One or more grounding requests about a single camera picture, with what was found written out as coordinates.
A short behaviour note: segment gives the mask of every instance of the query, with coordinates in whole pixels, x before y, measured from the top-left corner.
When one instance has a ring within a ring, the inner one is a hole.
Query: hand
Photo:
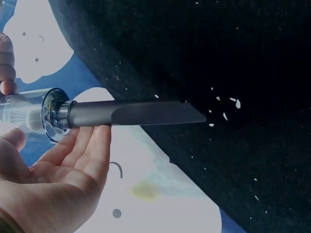
[[[15,129],[0,138],[0,209],[26,233],[71,233],[94,213],[109,169],[109,126],[72,130],[29,169]]]
[[[13,45],[10,38],[0,33],[0,92],[5,95],[14,94],[17,86],[14,82],[16,73],[14,70]]]

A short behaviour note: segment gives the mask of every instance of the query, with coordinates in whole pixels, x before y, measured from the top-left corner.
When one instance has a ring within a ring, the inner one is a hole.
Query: white debris
[[[228,121],[227,116],[225,115],[225,113],[223,113],[224,118],[226,119],[226,121]]]
[[[235,106],[240,109],[241,108],[241,102],[237,99],[237,102],[235,104]]]

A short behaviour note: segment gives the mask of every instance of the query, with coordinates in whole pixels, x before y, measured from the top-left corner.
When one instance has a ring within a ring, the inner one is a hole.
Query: handheld vacuum cleaner
[[[100,125],[163,125],[205,122],[189,103],[159,100],[70,100],[50,88],[0,96],[0,127],[20,128],[27,141],[59,142],[70,129]]]

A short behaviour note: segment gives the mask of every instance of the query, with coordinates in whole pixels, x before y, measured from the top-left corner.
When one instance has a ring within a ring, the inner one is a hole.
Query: black carpet
[[[311,2],[50,3],[116,99],[182,98],[207,116],[144,130],[247,232],[311,231]]]

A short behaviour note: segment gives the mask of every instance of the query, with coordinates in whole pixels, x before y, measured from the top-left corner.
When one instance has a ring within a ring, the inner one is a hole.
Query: yellow stain
[[[161,196],[160,189],[149,182],[140,181],[131,188],[132,194],[143,200],[153,201]]]

